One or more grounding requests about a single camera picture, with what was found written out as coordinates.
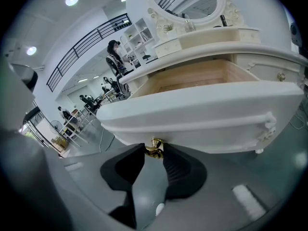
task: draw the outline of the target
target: white ceiling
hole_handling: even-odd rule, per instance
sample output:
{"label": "white ceiling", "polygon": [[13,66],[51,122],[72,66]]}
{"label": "white ceiling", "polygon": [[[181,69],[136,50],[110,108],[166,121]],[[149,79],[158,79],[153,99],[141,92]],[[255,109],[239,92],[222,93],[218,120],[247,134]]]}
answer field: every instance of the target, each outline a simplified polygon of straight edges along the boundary
{"label": "white ceiling", "polygon": [[108,20],[111,20],[118,15],[126,13],[126,3],[121,2],[121,0],[111,0],[105,6],[103,6],[103,10]]}
{"label": "white ceiling", "polygon": [[[74,76],[67,82],[62,92],[69,92],[70,89],[78,88],[77,86],[83,87],[86,83],[93,80],[93,77],[100,76],[107,70],[109,70],[109,66],[106,62],[106,56],[108,55],[107,49],[104,49],[96,56],[91,58],[85,65],[83,65]],[[81,79],[88,79],[85,82],[79,82]]]}
{"label": "white ceiling", "polygon": [[[93,8],[102,8],[112,0],[79,0],[72,7],[65,0],[29,0],[6,32],[1,46],[8,61],[40,67],[57,39]],[[26,50],[35,46],[37,52],[28,56]]]}

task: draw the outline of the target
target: white vanity table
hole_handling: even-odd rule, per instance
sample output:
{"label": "white vanity table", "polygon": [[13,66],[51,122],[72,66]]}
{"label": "white vanity table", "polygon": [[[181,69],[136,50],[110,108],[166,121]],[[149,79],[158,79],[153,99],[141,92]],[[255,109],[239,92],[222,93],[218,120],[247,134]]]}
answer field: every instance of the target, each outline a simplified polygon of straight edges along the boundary
{"label": "white vanity table", "polygon": [[[121,78],[132,95],[99,109],[102,126],[124,144],[151,145],[156,137],[210,153],[263,151],[303,98],[308,60],[263,45],[231,0],[218,0],[190,33],[183,18],[147,1],[159,58]],[[221,14],[232,26],[215,27]],[[170,23],[175,38],[163,31]]]}

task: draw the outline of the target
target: stand fan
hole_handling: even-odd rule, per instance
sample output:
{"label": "stand fan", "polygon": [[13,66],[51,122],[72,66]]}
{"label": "stand fan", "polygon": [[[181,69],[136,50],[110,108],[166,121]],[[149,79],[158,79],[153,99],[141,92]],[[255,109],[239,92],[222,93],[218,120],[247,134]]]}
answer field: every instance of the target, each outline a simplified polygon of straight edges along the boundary
{"label": "stand fan", "polygon": [[49,128],[52,133],[59,134],[62,129],[62,124],[59,121],[54,120],[50,123]]}

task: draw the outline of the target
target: white wall shelf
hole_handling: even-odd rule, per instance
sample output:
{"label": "white wall shelf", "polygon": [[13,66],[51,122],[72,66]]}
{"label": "white wall shelf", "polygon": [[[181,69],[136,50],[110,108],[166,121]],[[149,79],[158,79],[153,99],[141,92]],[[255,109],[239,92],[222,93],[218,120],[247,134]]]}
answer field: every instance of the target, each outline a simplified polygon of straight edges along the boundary
{"label": "white wall shelf", "polygon": [[125,54],[135,56],[135,64],[138,61],[141,65],[146,64],[146,61],[142,58],[145,55],[151,55],[153,58],[156,56],[155,50],[153,50],[155,40],[143,18],[126,29],[120,40]]}

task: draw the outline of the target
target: ornate mirror frame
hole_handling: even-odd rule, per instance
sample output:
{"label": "ornate mirror frame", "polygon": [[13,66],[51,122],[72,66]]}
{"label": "ornate mirror frame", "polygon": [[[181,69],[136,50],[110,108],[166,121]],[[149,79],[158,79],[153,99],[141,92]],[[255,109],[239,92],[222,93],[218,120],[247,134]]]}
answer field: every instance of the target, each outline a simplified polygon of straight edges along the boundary
{"label": "ornate mirror frame", "polygon": [[[146,0],[148,3],[148,13],[156,21],[156,30],[161,40],[166,40],[167,35],[164,32],[164,25],[172,24],[176,29],[177,35],[186,33],[185,19],[176,17],[164,11],[154,0]],[[217,0],[215,11],[201,19],[193,19],[196,29],[213,28],[222,26],[220,16],[224,15],[229,26],[245,26],[242,15],[231,0]]]}

